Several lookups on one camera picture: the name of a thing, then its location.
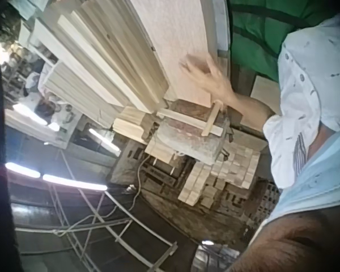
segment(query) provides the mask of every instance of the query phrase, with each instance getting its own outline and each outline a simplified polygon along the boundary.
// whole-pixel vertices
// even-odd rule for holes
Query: scaffolding
[[[62,152],[62,150],[60,151],[60,153],[63,157],[63,160],[66,164],[66,167],[68,169],[70,176],[72,177],[73,180],[76,180],[76,178],[75,178],[74,174],[72,173],[72,170],[71,170],[71,168],[68,164],[68,161],[66,159],[65,154]],[[174,254],[174,252],[177,249],[177,242],[174,242],[174,243],[169,242],[165,238],[161,237],[158,233],[156,233],[153,230],[151,230],[150,228],[148,228],[140,220],[138,220],[136,217],[134,217],[126,208],[124,208],[123,205],[120,204],[109,192],[106,191],[106,192],[102,193],[100,200],[97,204],[97,207],[95,208],[92,205],[92,203],[88,200],[88,198],[85,195],[85,193],[83,192],[83,190],[78,189],[78,192],[81,194],[84,201],[86,202],[86,204],[88,205],[88,207],[90,208],[90,210],[93,213],[91,215],[93,217],[92,224],[91,224],[93,226],[93,228],[91,228],[91,227],[86,228],[86,229],[89,230],[89,232],[87,234],[86,241],[85,241],[84,245],[82,245],[79,242],[79,240],[78,240],[78,238],[75,234],[75,231],[78,231],[78,229],[81,230],[81,227],[83,229],[83,225],[77,225],[77,226],[75,226],[76,228],[70,225],[70,222],[68,221],[67,216],[66,216],[66,214],[63,210],[63,207],[61,205],[61,201],[60,201],[58,192],[56,190],[56,185],[49,185],[49,188],[50,188],[49,192],[50,192],[50,196],[51,196],[52,201],[53,201],[54,209],[55,209],[55,211],[58,215],[58,218],[59,218],[61,225],[64,227],[64,229],[58,230],[57,232],[62,232],[61,236],[66,235],[66,237],[69,240],[70,245],[74,249],[74,252],[79,257],[79,259],[84,264],[84,266],[88,269],[88,271],[95,271],[95,272],[98,271],[98,272],[100,272],[100,269],[95,265],[95,263],[91,260],[89,255],[86,253],[86,248],[87,248],[88,242],[89,242],[90,237],[91,237],[92,229],[102,227],[102,228],[105,228],[115,238],[115,242],[121,244],[136,259],[138,259],[143,264],[145,264],[148,267],[148,272],[153,272],[153,271],[164,272],[159,267],[169,256]],[[126,215],[128,215],[128,218],[122,219],[122,221],[117,221],[117,220],[114,220],[114,221],[111,221],[111,222],[105,221],[104,216],[101,216],[99,214],[99,210],[101,208],[102,202],[103,202],[105,197],[108,197],[112,202],[114,202],[114,204],[116,204],[116,207],[118,207]],[[98,226],[95,225],[96,219],[98,219],[98,221],[100,221],[101,225],[98,225]],[[130,225],[132,223],[139,224],[142,228],[144,228],[150,234],[154,235],[157,239],[161,240],[163,243],[165,243],[169,246],[169,248],[164,252],[164,254],[155,263],[151,263],[150,261],[145,259],[134,248],[132,248],[126,241],[124,241],[122,239],[123,234],[127,231],[127,229],[130,227]],[[111,228],[111,226],[118,225],[118,224],[126,224],[120,234],[117,234]]]

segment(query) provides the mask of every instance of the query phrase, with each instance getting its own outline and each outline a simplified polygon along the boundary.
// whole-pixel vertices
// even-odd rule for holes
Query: fluorescent light
[[[31,111],[27,106],[19,103],[19,104],[15,104],[14,106],[12,106],[14,108],[14,110],[16,110],[17,112],[19,112],[21,115],[24,115],[26,117],[29,117],[31,120],[37,122],[40,125],[46,126],[48,123],[43,120],[42,118],[40,118],[38,115],[36,115],[33,111]]]
[[[202,241],[202,244],[203,245],[214,245],[214,243],[212,241],[209,241],[209,240]]]
[[[48,128],[54,130],[55,132],[58,132],[61,127],[56,122],[52,122],[48,125]]]
[[[96,191],[106,191],[107,186],[106,185],[101,185],[101,184],[93,184],[93,183],[88,183],[88,182],[83,182],[83,181],[75,181],[75,180],[69,180],[66,178],[62,177],[56,177],[52,175],[43,175],[43,180],[52,182],[55,184],[61,184],[61,185],[66,185],[66,186],[71,186],[71,187],[76,187],[76,188],[83,188],[83,189],[89,189],[89,190],[96,190]]]
[[[92,133],[94,136],[99,138],[102,142],[104,142],[106,145],[108,145],[113,150],[119,152],[121,151],[117,146],[115,146],[109,139],[104,138],[101,134],[99,134],[96,130],[90,129],[90,133]]]
[[[40,173],[38,171],[20,166],[16,163],[6,163],[5,167],[9,170],[12,170],[16,173],[19,173],[19,174],[22,174],[22,175],[25,175],[25,176],[28,176],[28,177],[33,177],[33,178],[36,178],[36,179],[38,177],[40,177]]]

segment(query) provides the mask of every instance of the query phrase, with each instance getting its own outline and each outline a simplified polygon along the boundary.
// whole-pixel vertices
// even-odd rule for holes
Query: person
[[[289,34],[278,58],[280,109],[235,93],[208,56],[183,72],[215,100],[263,129],[283,189],[274,211],[229,268],[340,271],[340,14]]]

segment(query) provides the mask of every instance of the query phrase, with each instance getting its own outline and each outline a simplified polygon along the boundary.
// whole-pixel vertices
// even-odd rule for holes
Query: plywood sheet
[[[187,54],[217,56],[215,18],[208,0],[130,0],[143,24],[178,99],[211,106],[210,95],[199,90],[180,70]]]

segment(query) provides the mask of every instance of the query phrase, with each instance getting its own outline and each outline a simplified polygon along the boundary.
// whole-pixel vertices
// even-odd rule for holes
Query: metal rack
[[[67,170],[69,172],[69,174],[71,175],[73,180],[76,180],[74,174],[72,173],[71,168],[69,167],[69,164],[67,162],[66,156],[65,154],[62,152],[62,150],[60,151],[64,162],[66,164]],[[106,223],[106,221],[104,220],[104,217],[101,216],[99,214],[99,210],[101,208],[102,202],[104,197],[108,197],[109,199],[111,199],[111,201],[114,202],[114,204],[116,204],[116,207],[118,207],[119,209],[121,209],[126,215],[129,216],[129,220],[125,221],[124,223],[127,223],[127,225],[123,228],[123,230],[121,231],[120,234],[117,234],[110,225],[106,225],[104,226],[104,228],[115,238],[115,242],[121,244],[129,253],[131,253],[135,258],[137,258],[139,261],[141,261],[143,264],[145,264],[148,268],[148,272],[151,271],[157,271],[157,272],[164,272],[162,269],[160,269],[160,265],[171,255],[174,254],[174,252],[177,249],[177,242],[169,242],[167,241],[165,238],[161,237],[159,234],[157,234],[156,232],[154,232],[153,230],[151,230],[150,228],[148,228],[145,224],[143,224],[140,220],[138,220],[136,217],[134,217],[129,211],[127,211],[126,208],[123,207],[122,204],[120,204],[109,192],[104,192],[101,195],[100,201],[97,205],[97,207],[95,208],[90,201],[88,200],[87,196],[85,195],[85,193],[83,192],[82,189],[78,189],[79,193],[81,194],[81,196],[83,197],[84,201],[86,202],[86,204],[88,205],[88,207],[90,208],[90,210],[93,213],[93,220],[92,220],[92,224],[95,223],[96,219],[101,222],[101,223]],[[61,223],[62,226],[70,226],[70,223],[67,219],[67,216],[65,215],[65,212],[63,210],[63,207],[61,205],[61,201],[60,198],[58,196],[57,190],[56,190],[56,186],[55,185],[49,185],[49,192],[50,192],[50,196],[52,198],[53,201],[53,205],[55,208],[55,211],[58,215],[59,221]],[[139,224],[141,227],[143,227],[146,231],[148,231],[149,233],[151,233],[152,235],[154,235],[156,238],[158,238],[159,240],[161,240],[163,243],[167,244],[169,246],[169,248],[164,252],[164,254],[155,262],[155,263],[151,263],[150,261],[148,261],[147,259],[145,259],[143,256],[141,256],[135,249],[133,249],[126,241],[124,241],[122,239],[123,234],[127,231],[127,229],[130,227],[130,225],[132,223],[137,223]],[[91,236],[91,229],[88,232],[88,235],[86,237],[86,240],[84,242],[84,245],[82,245],[75,232],[67,232],[66,236],[68,237],[69,243],[70,245],[73,247],[76,255],[79,257],[79,259],[82,261],[82,263],[84,264],[84,266],[88,269],[88,271],[95,271],[95,272],[100,272],[99,268],[95,265],[95,263],[91,260],[91,258],[89,257],[89,255],[86,253],[86,247],[88,245],[88,242],[90,240],[90,236]]]

